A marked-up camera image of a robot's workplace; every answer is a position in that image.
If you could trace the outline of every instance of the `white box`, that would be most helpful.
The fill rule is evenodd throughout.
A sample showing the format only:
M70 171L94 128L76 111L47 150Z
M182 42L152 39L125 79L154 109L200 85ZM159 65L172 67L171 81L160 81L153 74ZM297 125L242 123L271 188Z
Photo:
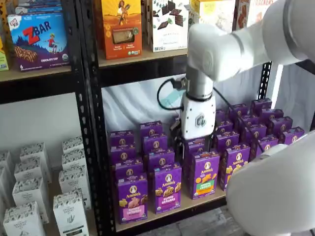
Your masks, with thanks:
M17 206L36 201L40 218L44 224L49 223L51 212L46 184L42 177L17 181L12 193Z
M51 183L52 181L52 172L50 167L50 162L48 159L45 143L29 145L21 148L20 159L25 161L28 158L39 157L41 165L43 166L45 172L45 179Z
M43 167L39 157L29 158L15 165L14 176L16 181L42 177L45 179Z
M69 139L67 141L63 141L63 153L66 154L76 149L83 149L83 140L82 136L75 137L73 139Z
M60 171L59 184L62 193L67 193L75 189L81 189L84 206L86 210L91 209L90 186L85 166L71 170Z
M81 190L55 196L53 206L61 236L89 236Z
M5 211L5 231L8 236L45 236L37 202L13 207Z

